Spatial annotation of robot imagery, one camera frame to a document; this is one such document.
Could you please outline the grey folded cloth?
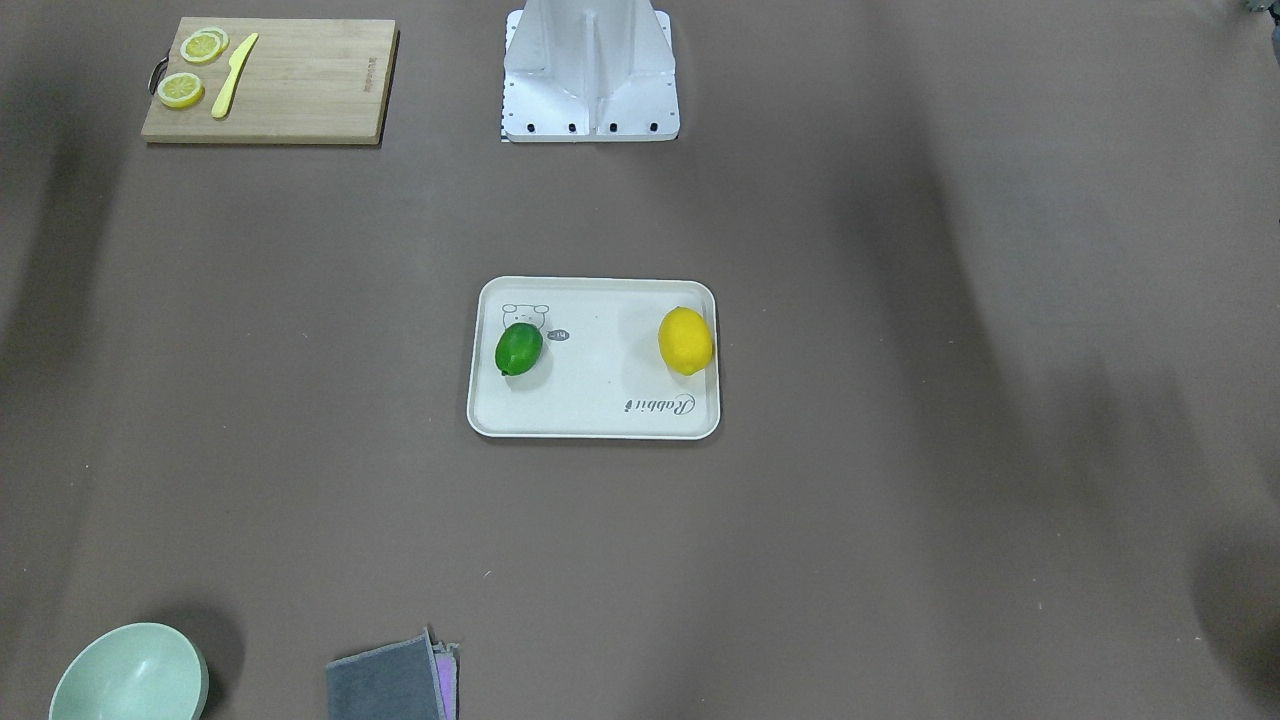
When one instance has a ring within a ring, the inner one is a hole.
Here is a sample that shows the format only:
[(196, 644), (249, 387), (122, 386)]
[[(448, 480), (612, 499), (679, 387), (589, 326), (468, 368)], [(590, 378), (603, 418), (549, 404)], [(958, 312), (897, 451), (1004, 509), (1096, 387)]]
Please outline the grey folded cloth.
[(329, 719), (457, 719), (458, 651), (425, 630), (329, 662)]

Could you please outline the cream rabbit tray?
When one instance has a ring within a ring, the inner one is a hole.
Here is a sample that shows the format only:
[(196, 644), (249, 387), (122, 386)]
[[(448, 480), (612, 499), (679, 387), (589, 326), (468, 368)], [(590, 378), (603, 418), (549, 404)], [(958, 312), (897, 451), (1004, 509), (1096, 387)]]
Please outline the cream rabbit tray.
[[(689, 307), (710, 328), (716, 297), (695, 281), (499, 275), (480, 290), (466, 418), (481, 436), (522, 439), (710, 437), (721, 424), (719, 368), (682, 375), (660, 357), (663, 316)], [(513, 324), (535, 325), (541, 356), (502, 375), (495, 351)]]

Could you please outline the wooden cutting board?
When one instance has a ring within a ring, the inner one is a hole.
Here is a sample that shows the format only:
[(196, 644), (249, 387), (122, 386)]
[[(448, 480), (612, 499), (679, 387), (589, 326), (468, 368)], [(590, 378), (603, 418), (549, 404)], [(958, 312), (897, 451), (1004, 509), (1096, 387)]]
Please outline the wooden cutting board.
[[(196, 29), (216, 26), (230, 44), (215, 61), (179, 53)], [(252, 32), (260, 37), (229, 114), (211, 118), (228, 60)], [(381, 142), (399, 28), (389, 19), (278, 19), (187, 15), (179, 19), (169, 73), (191, 72), (205, 95), (173, 110), (154, 97), (141, 136), (150, 143), (369, 145)]]

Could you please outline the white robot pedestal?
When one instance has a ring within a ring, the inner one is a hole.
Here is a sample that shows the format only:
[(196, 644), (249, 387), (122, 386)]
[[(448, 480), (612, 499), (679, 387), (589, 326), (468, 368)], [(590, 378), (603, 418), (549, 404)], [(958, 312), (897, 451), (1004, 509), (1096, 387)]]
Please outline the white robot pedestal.
[(672, 22), (649, 1), (527, 1), (506, 18), (504, 51), (506, 142), (680, 135)]

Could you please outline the yellow plastic knife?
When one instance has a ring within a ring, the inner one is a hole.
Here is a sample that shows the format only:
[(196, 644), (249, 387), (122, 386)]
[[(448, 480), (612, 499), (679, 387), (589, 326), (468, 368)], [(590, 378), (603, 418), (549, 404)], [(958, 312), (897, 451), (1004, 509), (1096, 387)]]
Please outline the yellow plastic knife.
[(244, 64), (247, 63), (250, 54), (253, 51), (259, 37), (259, 32), (250, 33), (232, 53), (228, 60), (227, 78), (211, 106), (210, 114), (214, 120), (224, 119), (229, 114)]

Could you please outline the mint green bowl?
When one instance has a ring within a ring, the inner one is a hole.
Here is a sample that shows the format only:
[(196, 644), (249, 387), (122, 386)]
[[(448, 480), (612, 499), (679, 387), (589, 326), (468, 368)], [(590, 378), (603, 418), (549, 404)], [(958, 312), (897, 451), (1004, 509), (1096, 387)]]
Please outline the mint green bowl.
[(200, 719), (210, 674), (197, 646), (161, 623), (115, 628), (67, 666), (49, 719)]

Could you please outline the yellow lemon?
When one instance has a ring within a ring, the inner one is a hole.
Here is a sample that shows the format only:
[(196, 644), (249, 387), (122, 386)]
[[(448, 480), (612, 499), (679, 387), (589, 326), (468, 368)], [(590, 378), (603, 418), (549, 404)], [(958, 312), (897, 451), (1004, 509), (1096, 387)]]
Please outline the yellow lemon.
[(657, 342), (664, 364), (680, 375), (704, 370), (716, 355), (714, 336), (707, 320), (685, 306), (673, 307), (663, 316)]

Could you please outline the green lime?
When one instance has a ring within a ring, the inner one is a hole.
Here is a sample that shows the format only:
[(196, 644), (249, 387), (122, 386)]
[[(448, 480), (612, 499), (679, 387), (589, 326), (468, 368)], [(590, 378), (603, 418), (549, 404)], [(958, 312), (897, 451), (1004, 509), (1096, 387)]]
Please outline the green lime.
[(495, 368), (503, 377), (522, 375), (532, 370), (544, 346), (541, 329), (529, 322), (516, 322), (504, 328), (495, 346)]

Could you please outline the lemon slice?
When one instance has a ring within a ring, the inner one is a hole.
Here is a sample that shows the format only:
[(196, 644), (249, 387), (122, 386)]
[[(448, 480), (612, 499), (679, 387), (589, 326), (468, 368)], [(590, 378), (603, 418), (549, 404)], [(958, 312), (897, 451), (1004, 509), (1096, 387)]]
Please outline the lemon slice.
[(161, 78), (154, 96), (168, 109), (179, 110), (197, 104), (205, 95), (205, 82), (195, 73), (179, 72)]
[(230, 37), (223, 28), (211, 26), (196, 29), (179, 46), (180, 56), (189, 64), (215, 61), (229, 46)]

